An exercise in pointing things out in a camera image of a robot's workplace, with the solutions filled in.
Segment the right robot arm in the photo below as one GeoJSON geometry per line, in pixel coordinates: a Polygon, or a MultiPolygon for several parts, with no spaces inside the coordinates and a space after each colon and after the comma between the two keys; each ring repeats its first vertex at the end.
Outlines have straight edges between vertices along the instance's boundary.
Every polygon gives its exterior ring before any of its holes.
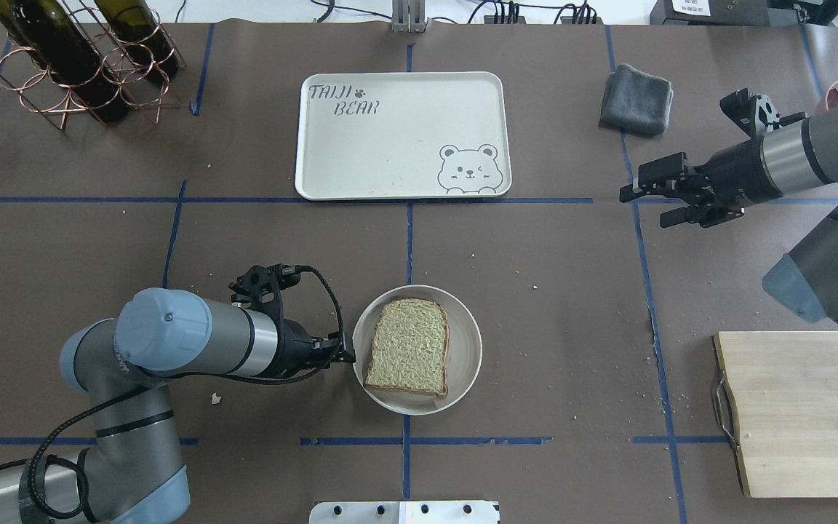
{"type": "MultiPolygon", "coordinates": [[[[620,202],[645,196],[679,199],[662,228],[712,228],[745,209],[838,183],[838,107],[814,116],[781,116],[764,94],[742,89],[721,99],[722,113],[748,136],[694,166],[684,152],[639,166],[620,202]]],[[[762,279],[762,289],[806,322],[838,324],[838,205],[762,279]]]]}

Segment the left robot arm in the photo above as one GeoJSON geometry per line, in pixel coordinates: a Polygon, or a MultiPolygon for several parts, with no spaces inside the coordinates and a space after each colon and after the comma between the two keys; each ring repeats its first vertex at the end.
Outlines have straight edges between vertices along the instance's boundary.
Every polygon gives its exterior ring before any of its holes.
{"type": "Polygon", "coordinates": [[[314,338],[285,319],[279,291],[231,287],[228,304],[148,288],[67,340],[61,375],[91,408],[0,467],[0,523],[173,522],[191,497],[170,381],[292,384],[355,361],[343,329],[314,338]]]}

